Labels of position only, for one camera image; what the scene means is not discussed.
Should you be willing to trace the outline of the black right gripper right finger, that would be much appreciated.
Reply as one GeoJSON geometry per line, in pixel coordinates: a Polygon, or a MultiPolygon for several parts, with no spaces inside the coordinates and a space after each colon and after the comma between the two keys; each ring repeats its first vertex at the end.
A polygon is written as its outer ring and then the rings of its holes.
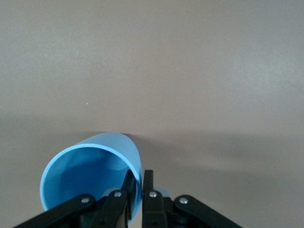
{"type": "Polygon", "coordinates": [[[175,199],[156,190],[153,171],[145,170],[142,189],[143,228],[239,228],[240,225],[190,195],[175,199]]]}

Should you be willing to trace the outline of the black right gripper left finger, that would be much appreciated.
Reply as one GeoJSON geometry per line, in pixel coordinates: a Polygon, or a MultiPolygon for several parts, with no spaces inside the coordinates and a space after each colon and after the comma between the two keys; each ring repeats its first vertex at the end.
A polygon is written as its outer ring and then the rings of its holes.
{"type": "Polygon", "coordinates": [[[132,219],[136,179],[128,170],[120,189],[96,200],[76,196],[19,225],[18,228],[126,228],[132,219]]]}

